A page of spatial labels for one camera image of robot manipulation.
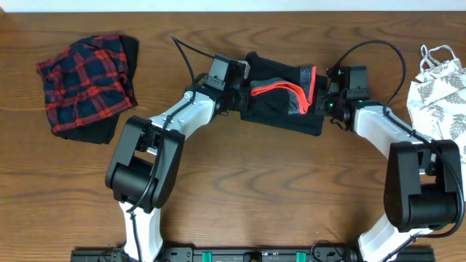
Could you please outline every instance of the wood grain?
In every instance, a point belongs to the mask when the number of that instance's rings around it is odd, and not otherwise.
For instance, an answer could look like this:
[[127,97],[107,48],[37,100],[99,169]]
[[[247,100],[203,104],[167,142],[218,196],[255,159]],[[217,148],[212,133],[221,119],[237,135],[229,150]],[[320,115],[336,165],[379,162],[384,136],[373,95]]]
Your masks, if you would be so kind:
[[[104,175],[125,120],[179,100],[189,74],[169,35],[243,59],[250,51],[291,65],[326,67],[368,39],[396,44],[408,83],[422,44],[448,44],[466,63],[464,12],[5,14],[0,25],[0,261],[69,261],[77,247],[125,241],[123,217]],[[76,40],[109,32],[141,41],[134,79],[139,106],[123,113],[110,145],[50,133],[35,64]],[[441,59],[447,53],[439,54]],[[188,52],[196,72],[211,61]],[[367,46],[347,65],[367,65],[373,97],[386,100],[401,66],[386,47]],[[367,141],[325,121],[320,137],[217,117],[185,144],[178,180],[162,211],[165,240],[198,246],[310,246],[353,240],[382,215],[387,161]],[[439,261],[463,261],[465,227],[421,241]]]

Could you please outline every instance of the white patterned cloth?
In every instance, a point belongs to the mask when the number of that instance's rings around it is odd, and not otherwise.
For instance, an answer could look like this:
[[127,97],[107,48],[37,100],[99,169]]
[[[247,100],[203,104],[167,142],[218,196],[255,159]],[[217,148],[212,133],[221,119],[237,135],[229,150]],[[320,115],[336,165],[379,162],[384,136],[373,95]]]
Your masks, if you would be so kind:
[[[452,60],[438,62],[432,51],[445,48]],[[452,139],[461,154],[462,173],[466,172],[466,68],[449,46],[443,45],[427,51],[421,47],[422,60],[416,76],[419,82],[411,82],[406,107],[413,128],[434,139]],[[430,68],[423,69],[424,63]]]

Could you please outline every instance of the black garment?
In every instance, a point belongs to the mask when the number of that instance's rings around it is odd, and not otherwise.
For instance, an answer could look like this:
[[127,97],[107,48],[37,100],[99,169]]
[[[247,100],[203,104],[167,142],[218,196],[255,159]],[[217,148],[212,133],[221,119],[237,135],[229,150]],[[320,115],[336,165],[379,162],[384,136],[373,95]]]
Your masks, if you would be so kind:
[[[301,67],[293,67],[267,60],[259,57],[255,52],[249,53],[246,61],[250,65],[250,71],[245,81],[245,90],[242,90],[242,93],[250,94],[251,81],[264,81],[278,77],[293,84],[300,85],[301,83]],[[326,77],[315,76],[314,98],[317,96],[318,89],[326,89],[326,83]],[[320,135],[323,116],[313,114],[315,103],[308,108],[305,114],[291,114],[291,99],[293,98],[290,96],[289,91],[285,89],[274,89],[257,96],[249,95],[247,108],[243,106],[240,110],[241,119],[309,135]]]
[[[136,66],[138,63],[138,50],[139,41],[129,36],[119,36],[125,50],[127,64],[128,64],[128,75],[127,81],[124,83],[125,90],[133,89],[133,77],[136,72]],[[128,95],[131,103],[137,105],[134,95]],[[83,127],[77,127],[72,130],[66,130],[61,132],[52,132],[63,139],[76,140],[95,144],[108,144],[115,134],[115,128],[117,127],[119,114],[102,119],[97,122],[85,125]]]

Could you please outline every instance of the red plaid shirt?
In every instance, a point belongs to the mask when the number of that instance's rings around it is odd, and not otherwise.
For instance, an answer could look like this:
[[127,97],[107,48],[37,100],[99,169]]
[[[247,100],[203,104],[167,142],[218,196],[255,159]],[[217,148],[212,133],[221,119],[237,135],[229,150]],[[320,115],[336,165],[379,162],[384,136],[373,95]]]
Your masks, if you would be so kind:
[[37,64],[52,132],[85,126],[136,106],[117,34],[81,39]]

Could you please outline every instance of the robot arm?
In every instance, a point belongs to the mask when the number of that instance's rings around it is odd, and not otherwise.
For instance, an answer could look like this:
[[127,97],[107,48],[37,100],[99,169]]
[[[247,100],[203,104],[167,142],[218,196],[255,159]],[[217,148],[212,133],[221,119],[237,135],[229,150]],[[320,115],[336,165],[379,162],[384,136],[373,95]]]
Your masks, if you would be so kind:
[[[366,102],[368,90],[360,88],[366,83],[364,71],[364,67],[343,68],[346,76],[333,79],[330,90],[333,87],[338,96],[322,100],[321,108],[345,123],[348,130],[367,139],[388,159],[384,190],[386,213],[372,229],[358,237],[358,253],[362,261],[391,261],[416,235],[440,230],[460,215],[457,194],[461,191],[452,178],[456,174],[462,185],[459,149],[451,140],[433,140],[420,135],[449,160],[454,169],[452,174],[430,147],[393,122],[412,130],[390,109],[387,112],[391,119],[384,115],[382,105]],[[346,97],[340,95],[345,91]],[[435,183],[421,184],[419,176],[426,173],[436,177]]]
[[[152,262],[158,256],[163,244],[160,209],[175,185],[184,141],[234,106],[248,66],[216,55],[204,83],[193,83],[172,108],[150,119],[133,116],[127,121],[107,171],[106,185],[113,189],[125,215],[127,241],[123,253],[130,260]],[[159,152],[158,164],[136,157],[135,150],[156,156]],[[147,185],[148,193],[144,194]],[[127,212],[138,200],[140,204]]]

